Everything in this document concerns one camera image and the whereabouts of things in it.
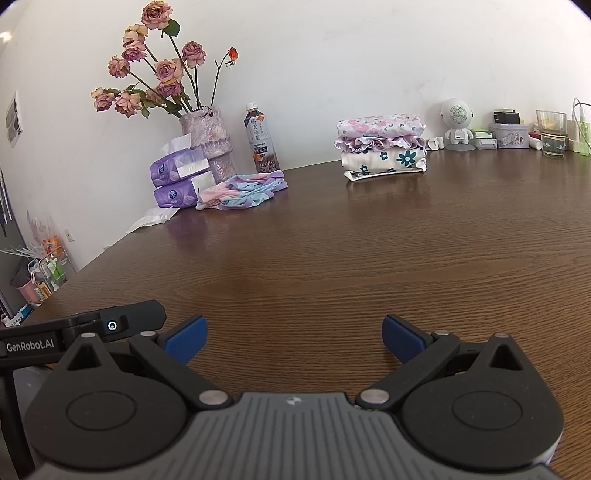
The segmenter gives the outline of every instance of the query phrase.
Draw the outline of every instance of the green flower print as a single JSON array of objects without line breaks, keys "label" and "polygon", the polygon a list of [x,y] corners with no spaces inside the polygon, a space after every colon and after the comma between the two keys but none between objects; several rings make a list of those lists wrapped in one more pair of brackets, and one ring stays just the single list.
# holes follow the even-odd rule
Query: green flower print
[{"label": "green flower print", "polygon": [[414,157],[416,157],[416,156],[417,156],[416,152],[410,153],[410,150],[407,150],[404,154],[400,154],[398,156],[397,160],[405,167],[408,167],[408,166],[413,165],[415,163]]}]

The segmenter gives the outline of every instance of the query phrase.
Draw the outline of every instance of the gray ridged panel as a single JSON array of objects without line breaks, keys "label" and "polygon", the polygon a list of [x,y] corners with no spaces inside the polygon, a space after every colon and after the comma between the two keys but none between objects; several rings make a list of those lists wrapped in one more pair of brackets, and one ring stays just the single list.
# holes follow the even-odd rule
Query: gray ridged panel
[{"label": "gray ridged panel", "polygon": [[[298,397],[301,402],[288,400]],[[226,410],[195,417],[160,456],[129,469],[80,473],[45,464],[31,480],[559,480],[545,466],[482,475],[416,451],[387,413],[344,394],[245,393]]]}]

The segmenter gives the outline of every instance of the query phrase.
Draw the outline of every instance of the flower bouquet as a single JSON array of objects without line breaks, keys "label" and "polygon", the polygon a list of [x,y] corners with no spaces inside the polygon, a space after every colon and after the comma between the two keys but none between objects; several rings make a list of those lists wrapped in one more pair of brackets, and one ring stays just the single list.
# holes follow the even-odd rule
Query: flower bouquet
[{"label": "flower bouquet", "polygon": [[[171,6],[162,1],[152,1],[144,7],[141,24],[127,27],[123,35],[123,53],[120,57],[112,57],[109,62],[109,73],[113,77],[125,78],[131,75],[137,82],[130,84],[124,90],[116,88],[99,87],[91,93],[95,101],[97,112],[104,112],[115,105],[115,110],[124,114],[127,118],[138,111],[146,118],[150,116],[150,109],[161,108],[178,118],[182,112],[191,113],[200,111],[200,116],[213,116],[213,101],[215,99],[217,80],[223,65],[231,67],[238,59],[238,52],[234,47],[230,48],[222,61],[216,62],[217,73],[210,106],[201,102],[199,85],[197,84],[197,67],[205,62],[206,53],[203,47],[194,41],[190,41],[179,51],[174,39],[181,30],[177,21],[170,18],[173,13]],[[171,60],[158,60],[146,45],[146,39],[150,30],[161,30],[160,37],[165,35],[173,44],[176,57]],[[157,85],[150,85],[136,72],[132,72],[131,65],[134,62],[144,62],[149,65],[154,76],[158,79]],[[187,93],[183,86],[183,79],[189,79],[191,89]]]}]

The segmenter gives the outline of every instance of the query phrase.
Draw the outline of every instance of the wooden table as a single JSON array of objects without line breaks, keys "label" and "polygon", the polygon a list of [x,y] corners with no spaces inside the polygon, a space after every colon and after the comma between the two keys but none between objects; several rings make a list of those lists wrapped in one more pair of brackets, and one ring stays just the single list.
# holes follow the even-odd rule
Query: wooden table
[{"label": "wooden table", "polygon": [[591,455],[591,169],[534,150],[434,152],[425,174],[349,183],[340,163],[286,172],[257,208],[187,209],[126,236],[34,319],[157,299],[166,327],[209,322],[191,366],[243,390],[355,395],[397,362],[397,313],[468,341],[510,332],[563,408],[554,469]]}]

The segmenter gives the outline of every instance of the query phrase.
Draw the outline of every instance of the speaker grille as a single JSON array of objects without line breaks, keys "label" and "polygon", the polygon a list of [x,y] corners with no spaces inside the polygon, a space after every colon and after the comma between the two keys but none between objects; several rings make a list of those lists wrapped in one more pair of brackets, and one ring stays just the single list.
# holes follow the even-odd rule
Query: speaker grille
[{"label": "speaker grille", "polygon": [[462,124],[468,119],[468,113],[464,107],[454,105],[449,110],[449,118],[455,124]]}]

